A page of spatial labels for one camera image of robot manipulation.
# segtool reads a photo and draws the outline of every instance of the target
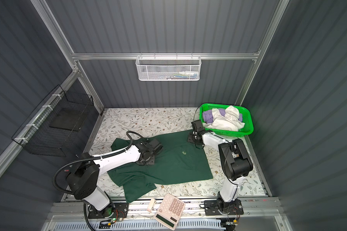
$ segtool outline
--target metal rail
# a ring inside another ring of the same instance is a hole
[[[277,197],[242,197],[244,215],[242,217],[265,217],[285,215]],[[152,219],[163,199],[157,199],[153,213],[146,209],[150,200],[136,200],[130,203],[126,219]],[[227,218],[227,215],[206,216],[205,209],[199,205],[207,198],[181,199],[185,202],[185,209],[181,219],[186,218]],[[124,200],[114,200],[114,203],[124,203]],[[83,202],[58,202],[54,203],[46,222],[55,221],[83,221]]]
[[[180,56],[180,59],[187,57],[201,58],[202,60],[210,59],[238,59],[238,60],[256,60],[258,54],[256,53],[167,53],[167,54],[155,54],[155,53],[74,53],[71,57],[74,60],[135,60],[138,56],[144,56],[144,58],[151,59],[176,59]]]

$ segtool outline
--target white mesh basket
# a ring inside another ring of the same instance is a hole
[[[136,68],[142,81],[199,80],[202,61],[198,58],[152,59],[138,56]]]

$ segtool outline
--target calculator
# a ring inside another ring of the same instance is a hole
[[[154,219],[167,228],[175,230],[184,208],[185,203],[182,200],[167,193],[155,213]]]

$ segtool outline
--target green plastic basket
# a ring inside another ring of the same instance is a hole
[[[223,108],[227,109],[229,105],[223,105],[223,104],[202,104],[199,110],[199,119],[203,121],[202,113],[207,110],[211,110],[212,108]],[[250,117],[250,112],[248,109],[240,106],[233,106],[239,110],[239,113],[243,114],[243,123],[245,123],[244,127],[240,129],[237,132],[232,131],[225,131],[225,130],[217,130],[217,129],[209,129],[206,128],[206,130],[212,130],[214,133],[218,135],[224,135],[224,136],[233,136],[233,137],[243,137],[245,135],[249,135],[253,132],[253,123],[252,118]]]

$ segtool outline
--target gray corrugated wall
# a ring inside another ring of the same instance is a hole
[[[347,230],[347,0],[291,1],[244,106],[294,230]]]
[[[252,53],[277,0],[48,1],[76,53]]]
[[[253,53],[277,3],[48,1],[76,53]],[[129,108],[234,104],[252,61],[203,61],[189,82],[139,81],[134,61],[80,62],[106,108]]]
[[[0,154],[71,71],[29,1],[0,1]]]
[[[106,108],[235,104],[251,60],[204,60],[199,81],[140,81],[135,61],[82,60]]]
[[[70,72],[31,2],[0,1],[0,154],[36,105]],[[85,93],[78,81],[70,90]],[[75,154],[83,151],[97,116],[93,108],[74,142]],[[0,178],[0,230],[40,230],[62,196],[51,177],[73,159],[21,151]]]

